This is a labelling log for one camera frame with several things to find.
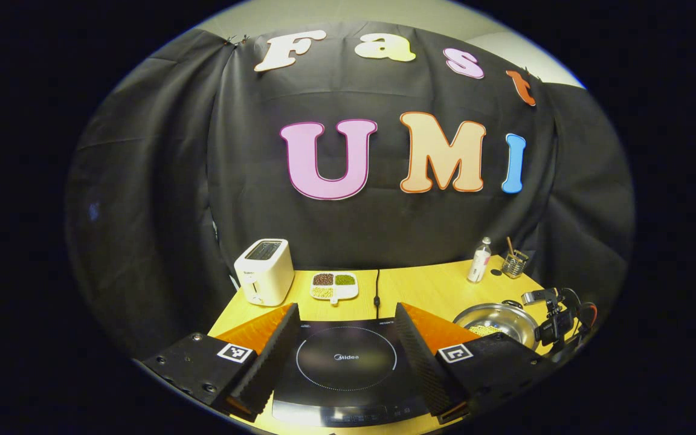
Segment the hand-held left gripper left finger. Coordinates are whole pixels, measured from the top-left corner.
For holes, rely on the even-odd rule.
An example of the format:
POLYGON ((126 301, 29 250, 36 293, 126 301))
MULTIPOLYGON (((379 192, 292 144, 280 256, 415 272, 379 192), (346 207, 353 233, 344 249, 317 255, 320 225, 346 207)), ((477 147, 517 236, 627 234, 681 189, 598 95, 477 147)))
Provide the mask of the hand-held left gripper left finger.
POLYGON ((298 304, 290 303, 218 336, 188 334, 143 364, 207 407, 252 423, 281 378, 299 328, 298 304))

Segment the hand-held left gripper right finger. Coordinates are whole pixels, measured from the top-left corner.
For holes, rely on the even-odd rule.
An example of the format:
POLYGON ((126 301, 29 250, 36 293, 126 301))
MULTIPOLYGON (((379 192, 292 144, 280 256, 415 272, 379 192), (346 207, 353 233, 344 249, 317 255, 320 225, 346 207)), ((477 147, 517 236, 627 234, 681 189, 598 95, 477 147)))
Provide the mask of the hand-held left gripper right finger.
POLYGON ((503 332, 480 336, 408 303, 397 304, 395 327, 440 424, 489 413, 558 368, 503 332))

